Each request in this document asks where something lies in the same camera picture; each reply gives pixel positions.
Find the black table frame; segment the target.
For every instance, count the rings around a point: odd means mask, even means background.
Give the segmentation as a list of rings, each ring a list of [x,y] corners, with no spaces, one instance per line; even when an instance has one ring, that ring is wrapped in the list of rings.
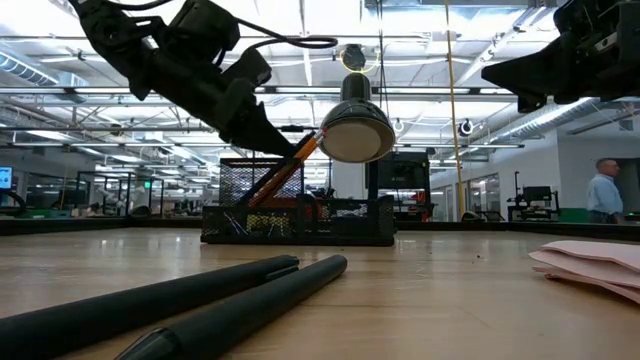
[[[566,237],[619,240],[640,243],[640,225],[606,225],[558,222],[411,222],[396,221],[401,231],[489,231],[525,232]],[[56,232],[110,230],[119,228],[202,228],[199,218],[43,218],[0,219],[0,236],[31,235]]]

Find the black standing desk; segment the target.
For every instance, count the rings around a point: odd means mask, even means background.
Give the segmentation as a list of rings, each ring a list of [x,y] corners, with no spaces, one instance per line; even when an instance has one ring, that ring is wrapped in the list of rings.
[[[558,222],[561,214],[559,193],[552,191],[550,201],[526,203],[522,197],[522,189],[518,182],[519,171],[514,172],[515,195],[506,200],[508,222]]]

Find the black desk lamp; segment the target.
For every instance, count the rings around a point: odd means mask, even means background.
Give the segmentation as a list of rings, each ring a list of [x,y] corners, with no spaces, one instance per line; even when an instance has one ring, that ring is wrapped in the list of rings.
[[[332,162],[331,187],[340,198],[378,198],[378,161],[396,142],[388,116],[371,101],[365,75],[351,73],[341,85],[340,102],[324,117],[320,150]]]

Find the black binder clip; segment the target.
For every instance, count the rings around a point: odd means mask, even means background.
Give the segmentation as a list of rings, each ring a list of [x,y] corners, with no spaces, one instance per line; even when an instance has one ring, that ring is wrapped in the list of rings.
[[[246,236],[247,232],[245,230],[245,228],[238,222],[235,220],[235,218],[233,217],[232,214],[228,213],[228,212],[224,212],[223,213],[224,217],[226,218],[226,220],[229,223],[230,226],[230,230],[233,234],[237,235],[237,236]]]

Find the black mesh desk organizer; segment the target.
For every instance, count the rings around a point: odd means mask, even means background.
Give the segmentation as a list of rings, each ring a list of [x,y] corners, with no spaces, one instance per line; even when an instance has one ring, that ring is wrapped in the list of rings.
[[[277,195],[261,206],[235,203],[283,158],[227,158],[221,161],[219,200],[202,210],[201,240],[209,244],[391,246],[395,224],[393,200],[340,199],[305,191],[304,167],[297,170]],[[237,236],[223,213],[233,215],[246,230],[249,214],[282,214],[289,218],[292,235],[267,238]]]

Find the person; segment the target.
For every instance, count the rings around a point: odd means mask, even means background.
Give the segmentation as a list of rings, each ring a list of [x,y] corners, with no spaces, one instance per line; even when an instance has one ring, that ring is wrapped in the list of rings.
[[[621,224],[623,201],[615,184],[619,166],[613,159],[596,162],[596,174],[588,183],[587,211],[589,222],[596,224]]]

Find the dark computer monitor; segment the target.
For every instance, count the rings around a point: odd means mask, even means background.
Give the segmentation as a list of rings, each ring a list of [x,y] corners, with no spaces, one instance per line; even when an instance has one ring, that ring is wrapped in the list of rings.
[[[522,197],[526,203],[550,201],[552,191],[550,186],[526,186],[522,189]]]

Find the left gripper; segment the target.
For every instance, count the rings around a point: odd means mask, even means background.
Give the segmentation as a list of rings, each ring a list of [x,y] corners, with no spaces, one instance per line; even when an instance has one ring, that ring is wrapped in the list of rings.
[[[144,99],[155,91],[240,148],[292,157],[296,150],[266,116],[256,87],[271,77],[271,67],[255,49],[222,71],[207,61],[176,60],[156,50],[130,78],[130,91]]]

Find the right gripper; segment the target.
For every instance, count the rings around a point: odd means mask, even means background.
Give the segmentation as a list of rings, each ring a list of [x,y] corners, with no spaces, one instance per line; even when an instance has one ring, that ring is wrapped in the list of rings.
[[[542,50],[481,71],[517,95],[519,113],[544,107],[558,92],[640,97],[640,0],[568,0],[554,23],[560,36]]]

